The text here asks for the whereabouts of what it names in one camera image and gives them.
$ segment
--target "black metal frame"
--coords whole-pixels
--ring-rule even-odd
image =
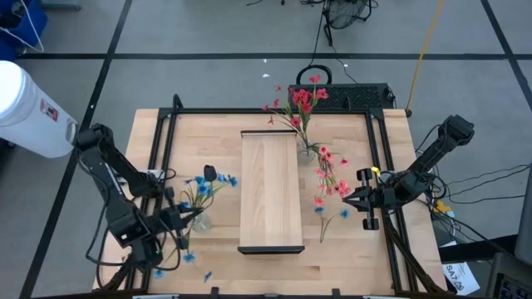
[[[377,148],[377,142],[375,138],[375,131],[373,128],[372,119],[377,119],[377,122],[379,124],[379,130],[381,133],[382,138],[382,145],[384,149],[384,156],[385,161],[387,163],[387,169],[393,170],[393,161],[392,161],[392,152],[390,149],[390,143],[387,136],[387,129],[386,129],[386,123],[384,120],[384,114],[382,111],[382,108],[377,109],[369,109],[369,110],[345,110],[345,109],[319,109],[313,111],[314,114],[348,114],[348,115],[364,115],[367,125],[367,134],[368,134],[368,140],[370,145],[370,151],[372,154],[372,163],[373,166],[381,168],[379,156],[378,156],[378,148]],[[175,126],[177,125],[177,115],[178,114],[271,114],[269,111],[264,111],[259,108],[184,108],[179,97],[177,95],[174,96],[174,106],[171,108],[159,108],[159,113],[157,115],[157,123],[155,125],[155,133],[154,133],[154,139],[151,146],[150,151],[150,159],[148,163],[149,169],[154,169],[157,162],[157,154],[159,153],[160,148],[160,140],[162,138],[162,131],[165,121],[169,120],[169,127],[166,133],[166,139],[165,139],[165,150],[162,157],[162,165],[161,169],[163,171],[167,171],[169,168],[170,163],[170,154],[171,154],[171,148],[174,140],[175,135]],[[154,211],[160,210],[162,206],[162,197],[155,199],[154,202]],[[140,203],[140,209],[142,212],[147,213],[148,207],[150,206],[150,199],[143,198]],[[382,209],[382,217],[384,218],[384,215],[388,213],[387,210]],[[406,234],[406,224],[404,219],[404,214],[401,210],[397,210],[397,226],[398,231],[401,234],[401,238],[405,241],[406,245],[408,245],[408,236]],[[387,240],[387,253],[388,253],[388,259],[390,263],[390,269],[392,273],[392,282],[393,282],[393,289],[396,294],[400,294],[401,292],[404,292],[401,287],[401,278],[399,274],[399,266],[397,263],[397,255],[396,255],[396,249],[392,242],[392,240],[386,236]],[[410,265],[406,263],[406,273],[408,275],[408,281],[410,286],[411,292],[417,292],[417,284],[416,284],[416,277],[413,274],[413,271],[411,270]],[[126,290],[134,291],[134,292],[141,292],[147,294],[149,284],[150,284],[150,276],[151,273],[147,272],[146,274],[141,274],[141,285],[140,289],[134,289],[134,281],[135,281],[136,272],[135,269],[132,268],[127,277],[126,277],[126,284],[125,288]],[[233,295],[218,295],[218,288],[213,288],[213,292],[215,291],[214,297],[234,297]],[[71,295],[71,298],[78,297],[78,296],[87,296],[89,294],[85,295]],[[210,297],[211,295],[195,295],[195,294],[180,294],[180,297],[190,297],[190,298],[201,298],[201,297]],[[240,295],[238,297],[242,298],[263,298],[264,295]],[[299,296],[283,296],[283,297],[293,297],[293,298],[300,298]],[[324,298],[329,296],[305,296],[306,298]],[[332,297],[333,298],[340,298],[340,297],[346,297],[341,296],[338,289],[332,290]]]

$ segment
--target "blue flower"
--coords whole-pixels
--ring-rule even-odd
[[[239,184],[239,181],[232,176],[229,176],[229,182],[231,183],[231,187],[236,187],[236,185]]]
[[[347,219],[347,217],[349,217],[349,211],[346,208],[343,209],[342,212],[340,212],[340,217]]]
[[[323,214],[323,211],[325,211],[325,208],[324,207],[316,207],[314,209],[314,212],[318,213],[318,214]]]
[[[218,173],[218,181],[220,181],[221,183],[227,183],[227,178],[225,177],[225,175]]]
[[[210,187],[210,184],[207,183],[207,182],[199,184],[198,185],[198,194],[201,194],[201,195],[209,194],[209,195],[211,195],[212,194],[212,188]]]
[[[157,270],[157,271],[153,272],[153,278],[155,278],[155,279],[162,278],[163,275],[164,274],[163,274],[162,270]]]
[[[187,254],[185,254],[183,259],[186,263],[192,263],[196,260],[196,256],[194,255],[194,252],[188,252]]]
[[[207,274],[205,274],[205,282],[207,282],[212,276],[213,276],[212,271],[209,271]]]

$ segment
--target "wooden table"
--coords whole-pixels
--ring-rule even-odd
[[[157,110],[138,110],[126,151],[127,159],[138,169],[147,169],[153,140]],[[385,110],[388,139],[397,170],[407,168],[416,158],[408,123],[403,110]],[[183,180],[201,175],[205,164],[212,164],[224,174],[240,179],[241,130],[282,130],[276,123],[268,125],[269,115],[178,115],[175,127],[170,167],[177,178],[167,185],[179,194],[185,187]],[[384,163],[378,124],[374,120],[381,164]],[[357,187],[356,171],[372,166],[372,157],[363,115],[313,115],[308,128],[309,139],[328,143],[331,151],[342,153],[350,161],[347,167],[335,168],[337,178],[344,178]],[[157,167],[160,167],[160,146]],[[347,219],[335,218],[329,225],[323,243],[319,242],[320,217],[314,212],[313,195],[318,178],[313,172],[317,162],[299,167],[299,193],[303,221],[305,250],[293,255],[245,256],[237,251],[239,245],[240,187],[227,187],[216,195],[214,204],[206,212],[213,227],[207,233],[192,233],[190,250],[196,255],[197,267],[181,263],[178,270],[165,272],[162,278],[150,279],[150,293],[210,293],[219,287],[221,294],[330,295],[339,288],[343,295],[393,294],[383,229],[362,229],[365,213],[342,203],[338,196],[327,199],[325,215],[332,216],[349,208]],[[412,202],[404,208],[411,250],[426,272],[441,287],[446,287],[441,261],[426,206]],[[166,242],[164,255],[174,248]],[[107,236],[103,260],[119,262],[127,254],[112,236]],[[404,260],[397,251],[403,289],[408,288]],[[173,256],[164,267],[175,265]],[[116,267],[102,267],[102,280],[107,282]],[[204,282],[204,274],[213,276]],[[135,286],[140,285],[140,275]]]

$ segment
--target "glass vase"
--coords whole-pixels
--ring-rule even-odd
[[[305,166],[316,159],[316,152],[309,149],[303,141],[298,142],[298,165]]]
[[[212,223],[210,222],[210,217],[205,212],[196,216],[192,221],[192,229],[197,233],[202,233],[210,230]]]

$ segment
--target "wooden board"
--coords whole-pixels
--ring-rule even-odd
[[[138,169],[146,169],[155,130],[157,110],[138,110],[131,131],[126,157]],[[385,110],[388,139],[397,170],[406,169],[416,158],[404,110]],[[242,178],[241,130],[284,130],[278,122],[268,125],[269,115],[180,115],[175,127],[174,148],[170,167],[178,177],[168,184],[179,194],[183,180],[201,174],[205,164],[212,164],[225,174]],[[384,163],[377,122],[374,122],[381,164]],[[308,129],[314,142],[330,144],[331,151],[344,154],[349,166],[338,166],[338,178],[345,178],[357,187],[356,171],[371,167],[372,158],[367,139],[366,122],[357,115],[313,115]],[[164,141],[160,146],[158,165]],[[245,256],[239,245],[240,188],[226,188],[216,195],[216,202],[207,214],[213,227],[207,233],[193,233],[190,248],[196,263],[181,263],[174,272],[150,279],[152,293],[210,293],[219,287],[224,294],[323,294],[332,288],[342,294],[392,294],[384,233],[362,229],[363,213],[350,209],[347,219],[335,219],[329,225],[325,240],[319,242],[320,218],[313,211],[313,195],[318,180],[313,172],[317,162],[299,168],[299,193],[305,250],[298,255]],[[333,216],[346,204],[340,198],[327,200],[325,216]],[[411,250],[426,272],[441,287],[446,287],[440,256],[434,238],[430,215],[423,203],[414,201],[404,207]],[[164,254],[173,246],[167,242]],[[104,261],[119,262],[125,252],[116,241],[107,238]],[[164,266],[175,263],[171,258]],[[102,267],[102,280],[108,281],[115,267]],[[204,283],[204,273],[212,271]],[[401,272],[403,288],[406,275]],[[137,276],[135,285],[140,285]]]
[[[242,253],[303,250],[296,132],[242,133]]]

